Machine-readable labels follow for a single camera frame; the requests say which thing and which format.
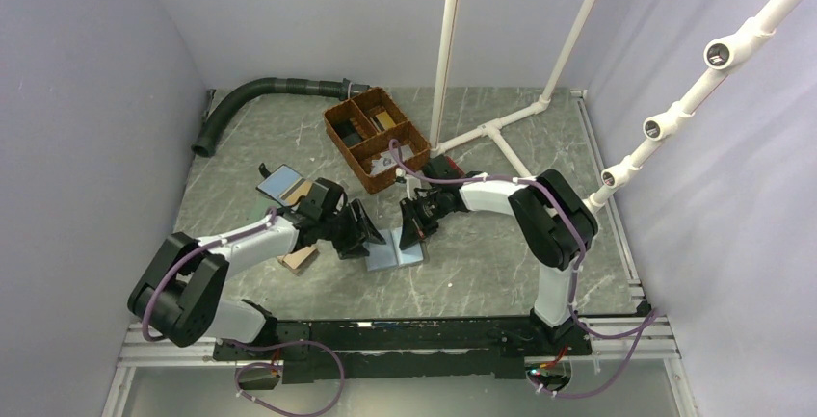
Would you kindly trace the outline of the grey leather card holder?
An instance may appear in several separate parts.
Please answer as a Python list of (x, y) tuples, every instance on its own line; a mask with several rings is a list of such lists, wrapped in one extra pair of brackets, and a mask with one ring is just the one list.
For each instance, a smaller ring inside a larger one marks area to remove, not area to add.
[(380, 272), (397, 268), (408, 267), (422, 263), (426, 259), (424, 248), (415, 244), (405, 250), (399, 248), (401, 229), (379, 229), (384, 239), (380, 243), (365, 243), (364, 247), (369, 254), (364, 258), (368, 272)]

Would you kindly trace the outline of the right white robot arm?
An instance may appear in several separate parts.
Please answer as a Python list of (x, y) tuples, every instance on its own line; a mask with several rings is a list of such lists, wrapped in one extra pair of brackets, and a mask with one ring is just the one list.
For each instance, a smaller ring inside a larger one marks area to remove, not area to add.
[(572, 316), (577, 270), (599, 225), (593, 212), (555, 169), (535, 177), (463, 172), (446, 156), (434, 157), (414, 178), (428, 188), (400, 201), (402, 235), (399, 246), (426, 241), (439, 221), (453, 213), (491, 212), (515, 218), (530, 253), (540, 262), (533, 312), (541, 320), (531, 328), (531, 341), (543, 354), (567, 343), (564, 325)]

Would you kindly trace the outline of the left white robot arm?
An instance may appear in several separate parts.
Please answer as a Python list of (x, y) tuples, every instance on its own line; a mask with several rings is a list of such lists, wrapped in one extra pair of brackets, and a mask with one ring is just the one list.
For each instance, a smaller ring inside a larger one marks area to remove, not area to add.
[(243, 227), (199, 238), (171, 234), (136, 283), (128, 310), (141, 320), (148, 342), (168, 340), (184, 348), (209, 336), (237, 341), (251, 358), (265, 358), (277, 345), (276, 318), (251, 301), (226, 299), (224, 285), (320, 241), (331, 243), (339, 259), (354, 259), (384, 238), (360, 200), (349, 200), (340, 185), (319, 178), (294, 204), (272, 206)]

